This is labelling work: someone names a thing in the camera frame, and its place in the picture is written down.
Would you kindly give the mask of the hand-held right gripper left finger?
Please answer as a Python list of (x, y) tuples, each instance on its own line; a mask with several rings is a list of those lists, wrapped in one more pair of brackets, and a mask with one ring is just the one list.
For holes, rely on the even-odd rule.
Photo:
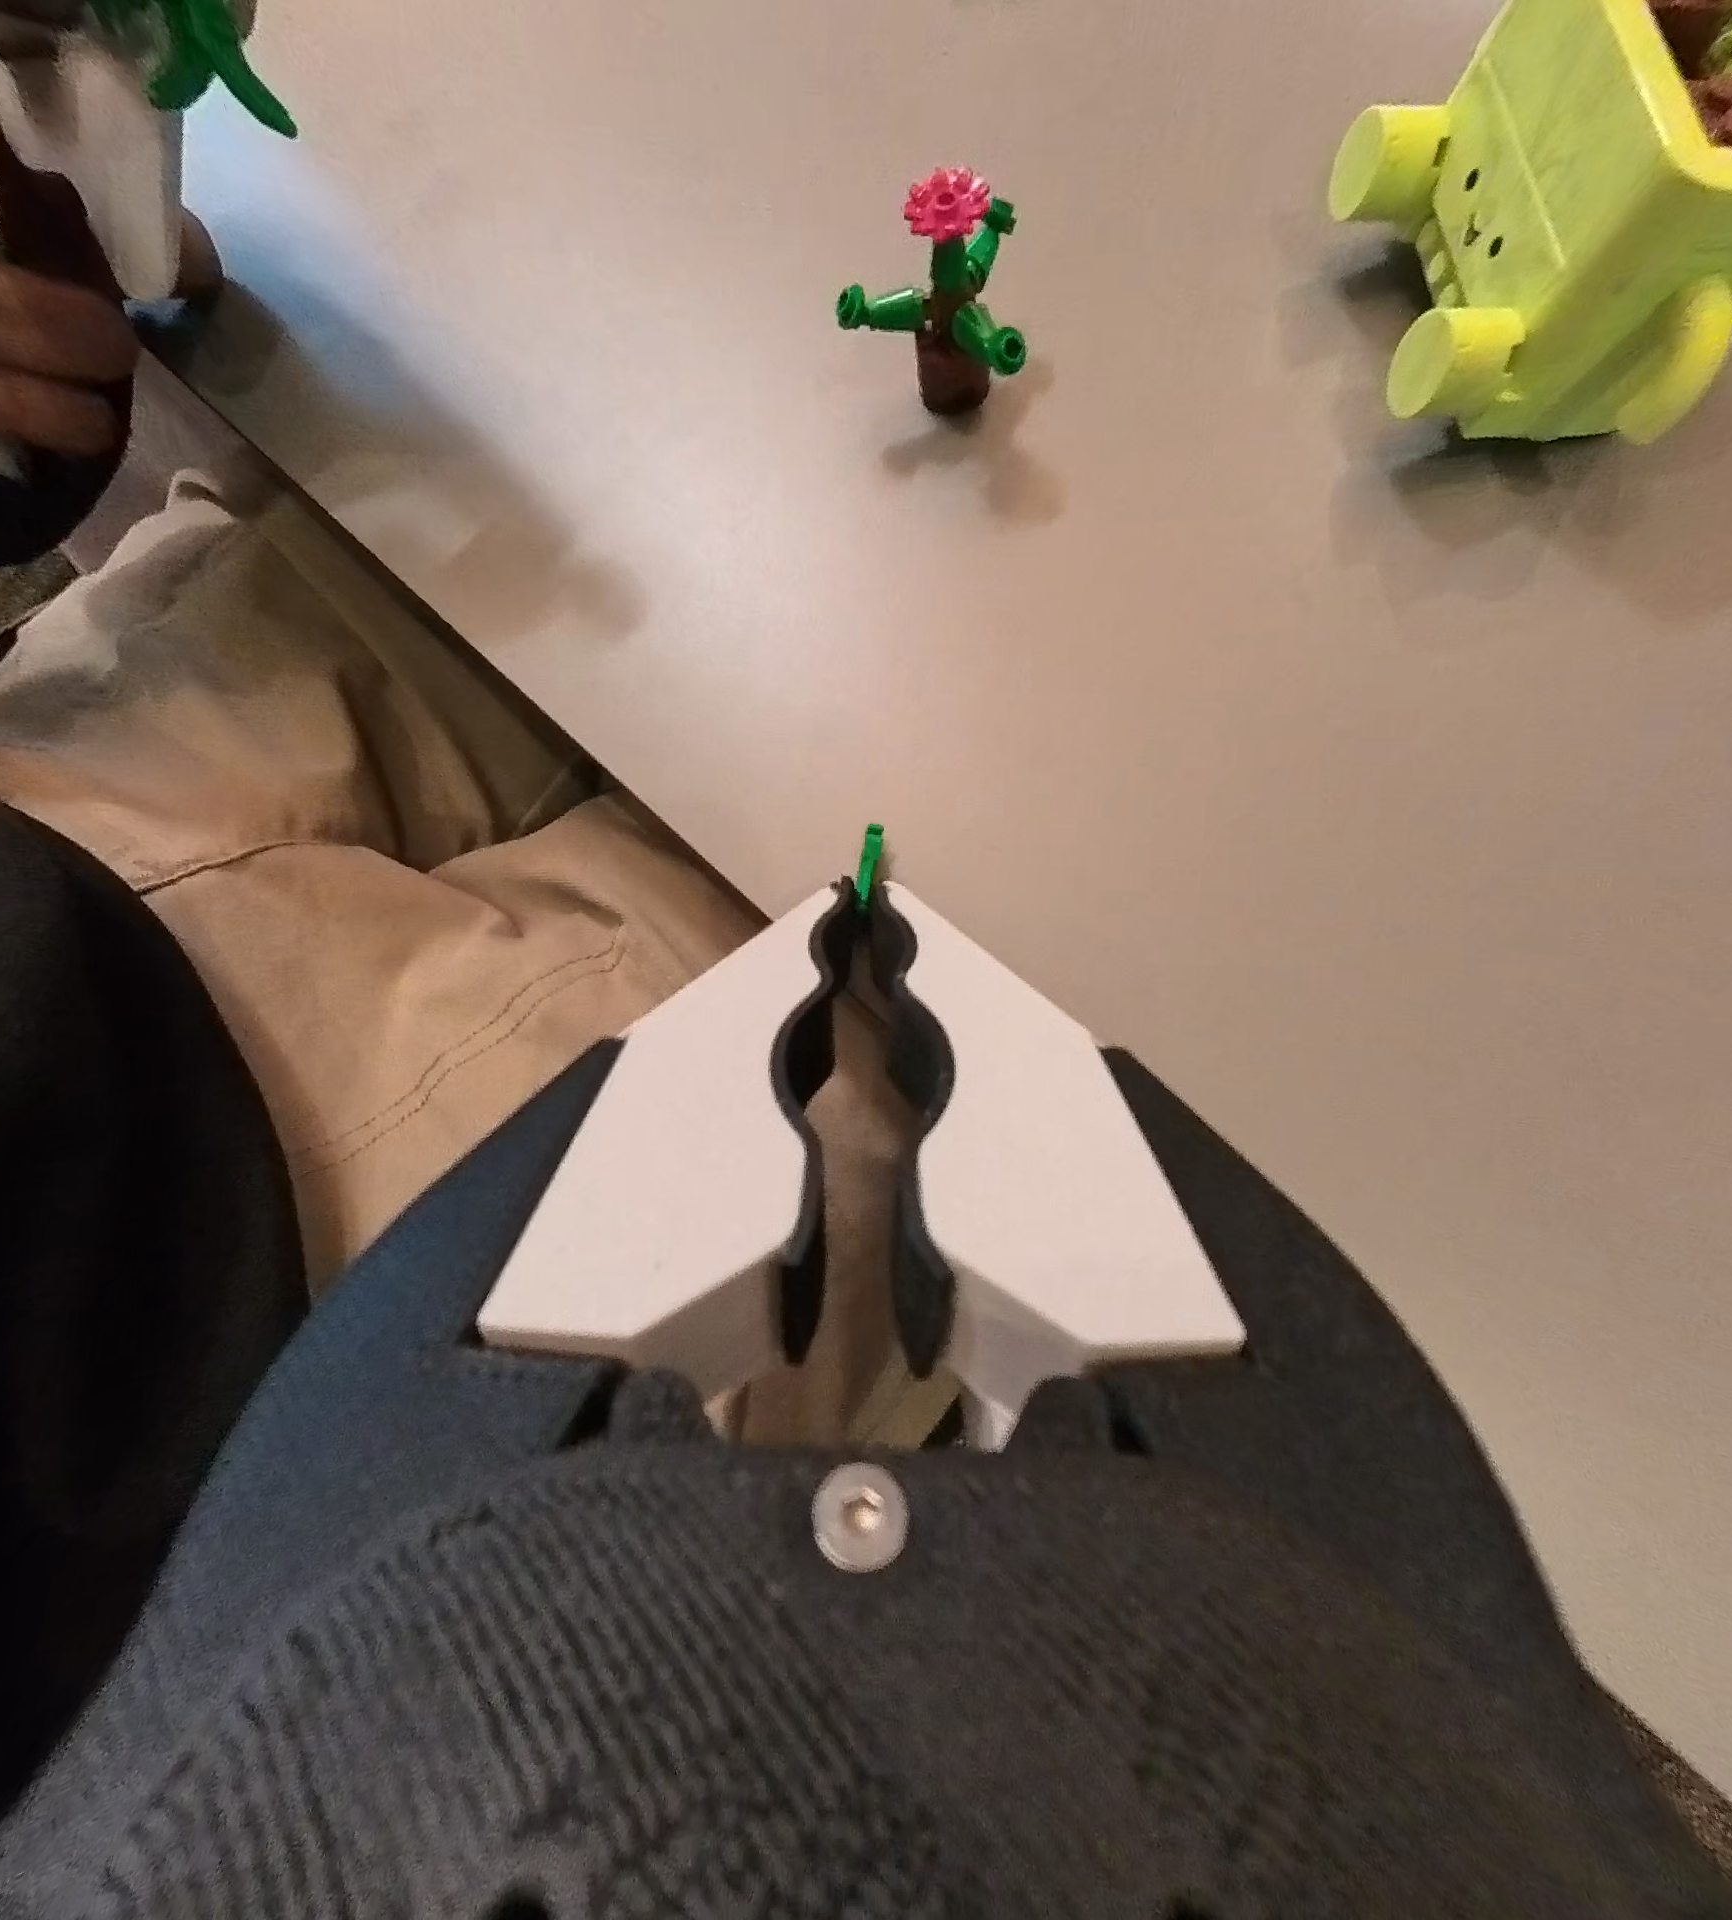
[(618, 1039), (477, 1309), (486, 1348), (662, 1370), (706, 1402), (806, 1362), (828, 1275), (808, 1106), (854, 935), (854, 890), (819, 890)]

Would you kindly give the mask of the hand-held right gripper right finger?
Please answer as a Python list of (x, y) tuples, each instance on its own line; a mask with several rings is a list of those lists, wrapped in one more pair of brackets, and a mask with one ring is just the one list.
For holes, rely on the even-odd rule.
[(966, 1444), (1001, 1449), (1048, 1380), (1236, 1356), (1237, 1309), (1092, 1034), (898, 881), (871, 973), (918, 1127), (894, 1323), (909, 1373), (955, 1384)]

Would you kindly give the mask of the green toy plant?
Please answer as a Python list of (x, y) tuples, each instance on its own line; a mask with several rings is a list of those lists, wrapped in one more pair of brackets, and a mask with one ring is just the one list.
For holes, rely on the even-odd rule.
[(254, 1), (103, 5), (110, 31), (125, 40), (143, 99), (184, 111), (208, 89), (224, 95), (257, 126), (296, 138), (297, 123), (248, 60)]

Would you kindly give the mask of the person's left hand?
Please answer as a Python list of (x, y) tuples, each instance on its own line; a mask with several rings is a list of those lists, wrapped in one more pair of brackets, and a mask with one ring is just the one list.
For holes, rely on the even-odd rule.
[(0, 263), (0, 442), (63, 457), (118, 449), (136, 359), (120, 307)]

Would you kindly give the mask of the toy cactus with pink flower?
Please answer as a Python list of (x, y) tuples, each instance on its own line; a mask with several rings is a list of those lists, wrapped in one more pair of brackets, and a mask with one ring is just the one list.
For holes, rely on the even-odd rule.
[(909, 234), (929, 247), (927, 281), (871, 294), (843, 287), (832, 304), (845, 331), (902, 333), (912, 340), (918, 388), (935, 419), (976, 415), (996, 379), (1029, 364), (1021, 327), (985, 300), (1001, 243), (1015, 228), (1015, 207), (994, 194), (968, 165), (937, 165), (902, 201)]

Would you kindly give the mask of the lime green toy pot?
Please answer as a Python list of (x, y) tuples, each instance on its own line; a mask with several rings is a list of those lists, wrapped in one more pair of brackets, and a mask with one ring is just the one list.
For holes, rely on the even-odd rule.
[(1732, 349), (1732, 5), (1502, 5), (1442, 101), (1356, 115), (1325, 204), (1427, 284), (1393, 419), (1651, 443)]

